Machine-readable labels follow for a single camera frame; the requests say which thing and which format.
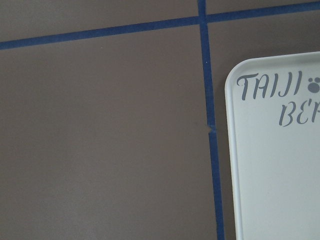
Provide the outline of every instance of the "white tray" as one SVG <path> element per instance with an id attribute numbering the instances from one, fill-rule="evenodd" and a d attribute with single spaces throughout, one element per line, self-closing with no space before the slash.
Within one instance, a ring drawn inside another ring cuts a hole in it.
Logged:
<path id="1" fill-rule="evenodd" d="M 249 59 L 228 75 L 237 240 L 320 239 L 319 82 L 320 52 Z"/>

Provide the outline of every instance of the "blue tape strip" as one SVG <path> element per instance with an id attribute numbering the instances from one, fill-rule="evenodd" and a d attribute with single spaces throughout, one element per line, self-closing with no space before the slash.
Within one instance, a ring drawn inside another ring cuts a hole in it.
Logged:
<path id="1" fill-rule="evenodd" d="M 34 45 L 42 45 L 42 44 L 52 44 L 80 39 L 91 39 L 98 37 L 105 37 L 111 35 L 120 35 L 120 34 L 129 34 L 129 33 L 137 33 L 143 31 L 151 31 L 151 30 L 159 30 L 159 29 L 168 29 L 168 28 L 176 28 L 183 26 L 191 26 L 199 24 L 198 16 L 163 20 L 163 21 L 153 21 L 146 23 L 138 23 L 131 24 L 125 26 L 115 26 L 115 27 L 107 27 L 101 29 L 94 30 L 85 30 L 85 31 L 77 31 L 49 36 L 39 36 L 33 38 L 26 38 L 20 40 L 12 40 L 12 41 L 4 41 L 0 42 L 0 50 L 4 49 L 14 49 L 21 48 L 27 46 Z"/>
<path id="2" fill-rule="evenodd" d="M 207 15 L 206 19 L 208 23 L 214 23 L 237 19 L 248 19 L 280 14 L 299 13 L 314 10 L 320 10 L 320 1 L 210 14 Z"/>
<path id="3" fill-rule="evenodd" d="M 212 168 L 213 197 L 215 207 L 216 233 L 218 240 L 225 239 L 222 194 L 220 183 L 220 168 L 218 156 L 217 131 L 214 107 L 214 91 L 211 72 L 210 44 L 208 24 L 206 19 L 206 0 L 198 0 L 198 14 L 200 25 L 202 65 L 205 89 L 205 104 L 207 124 L 211 128 L 209 133 L 209 146 Z"/>

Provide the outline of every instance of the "gray paw print icon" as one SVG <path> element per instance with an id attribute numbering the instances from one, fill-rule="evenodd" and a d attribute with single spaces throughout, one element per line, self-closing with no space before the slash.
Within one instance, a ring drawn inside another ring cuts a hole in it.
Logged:
<path id="1" fill-rule="evenodd" d="M 308 90 L 314 94 L 318 93 L 320 91 L 320 77 L 316 77 L 314 80 L 310 77 L 309 82 Z"/>

